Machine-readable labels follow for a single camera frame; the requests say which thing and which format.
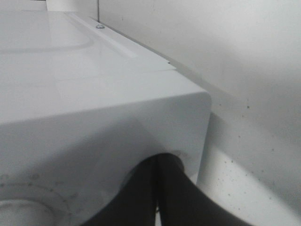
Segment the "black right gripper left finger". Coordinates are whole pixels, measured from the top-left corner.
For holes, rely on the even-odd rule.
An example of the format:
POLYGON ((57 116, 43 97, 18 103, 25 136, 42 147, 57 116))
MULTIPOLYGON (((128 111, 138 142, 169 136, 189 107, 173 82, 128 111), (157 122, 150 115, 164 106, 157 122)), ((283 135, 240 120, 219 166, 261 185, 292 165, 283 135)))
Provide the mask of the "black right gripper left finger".
POLYGON ((155 225, 157 190, 156 160, 141 162, 116 197, 89 221, 89 226, 155 225))

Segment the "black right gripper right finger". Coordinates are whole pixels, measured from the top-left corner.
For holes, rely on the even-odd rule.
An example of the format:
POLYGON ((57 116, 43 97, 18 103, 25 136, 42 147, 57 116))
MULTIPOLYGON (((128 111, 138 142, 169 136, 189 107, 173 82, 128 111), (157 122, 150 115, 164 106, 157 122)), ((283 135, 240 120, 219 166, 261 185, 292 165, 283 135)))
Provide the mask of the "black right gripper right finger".
POLYGON ((236 226, 237 219, 204 195, 179 158, 156 156, 158 207, 163 226, 236 226))

